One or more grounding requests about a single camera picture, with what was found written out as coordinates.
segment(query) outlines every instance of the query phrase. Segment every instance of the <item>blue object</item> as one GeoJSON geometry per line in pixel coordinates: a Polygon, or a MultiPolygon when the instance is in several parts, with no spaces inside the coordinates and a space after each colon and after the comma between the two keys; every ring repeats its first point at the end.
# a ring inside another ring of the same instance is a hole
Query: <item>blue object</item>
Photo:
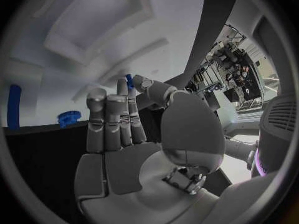
{"type": "Polygon", "coordinates": [[[79,118],[81,118],[79,111],[67,111],[58,116],[58,122],[61,128],[65,128],[67,125],[78,122],[79,118]]]}
{"type": "Polygon", "coordinates": [[[7,126],[9,129],[20,129],[20,97],[21,87],[11,85],[7,103],[7,126]]]}
{"type": "Polygon", "coordinates": [[[127,86],[128,88],[131,90],[134,88],[134,85],[133,85],[133,79],[132,79],[132,76],[131,74],[127,74],[126,75],[126,78],[127,78],[127,86]]]}

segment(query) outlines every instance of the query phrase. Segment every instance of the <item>purple light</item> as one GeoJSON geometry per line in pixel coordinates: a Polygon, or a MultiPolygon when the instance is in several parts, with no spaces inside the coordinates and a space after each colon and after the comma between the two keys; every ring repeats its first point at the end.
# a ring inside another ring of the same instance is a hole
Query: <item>purple light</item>
{"type": "Polygon", "coordinates": [[[255,164],[256,164],[256,167],[257,167],[257,170],[259,171],[259,174],[264,177],[266,175],[266,173],[264,172],[262,166],[261,166],[261,163],[260,163],[260,160],[259,160],[259,149],[257,149],[255,155],[254,155],[254,161],[255,161],[255,164]]]}

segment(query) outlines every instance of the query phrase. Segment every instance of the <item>vent grille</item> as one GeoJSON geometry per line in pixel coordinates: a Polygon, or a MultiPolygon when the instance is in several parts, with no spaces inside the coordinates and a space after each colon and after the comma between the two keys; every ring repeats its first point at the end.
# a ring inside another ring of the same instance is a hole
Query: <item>vent grille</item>
{"type": "Polygon", "coordinates": [[[273,104],[268,122],[273,126],[293,132],[296,121],[296,102],[277,102],[273,104]]]}

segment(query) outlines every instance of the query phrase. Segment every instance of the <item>white floor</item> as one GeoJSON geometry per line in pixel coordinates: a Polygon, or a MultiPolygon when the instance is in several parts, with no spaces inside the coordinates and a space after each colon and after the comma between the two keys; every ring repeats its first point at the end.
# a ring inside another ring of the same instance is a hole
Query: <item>white floor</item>
{"type": "MultiPolygon", "coordinates": [[[[249,144],[254,144],[259,137],[254,135],[236,135],[234,139],[242,142],[250,142],[249,144]]],[[[230,181],[235,184],[251,178],[251,171],[248,170],[246,166],[247,164],[244,161],[224,155],[221,168],[230,181]]]]}

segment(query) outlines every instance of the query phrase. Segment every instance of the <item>white ceiling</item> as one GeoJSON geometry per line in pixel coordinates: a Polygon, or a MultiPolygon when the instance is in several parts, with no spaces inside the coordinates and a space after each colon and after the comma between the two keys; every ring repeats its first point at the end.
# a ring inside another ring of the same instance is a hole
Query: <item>white ceiling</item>
{"type": "MultiPolygon", "coordinates": [[[[126,73],[166,81],[183,72],[204,0],[48,0],[11,52],[9,85],[22,88],[20,126],[57,123],[65,111],[88,119],[87,92],[115,92],[126,73]]],[[[2,125],[6,126],[5,115],[2,125]]]]}

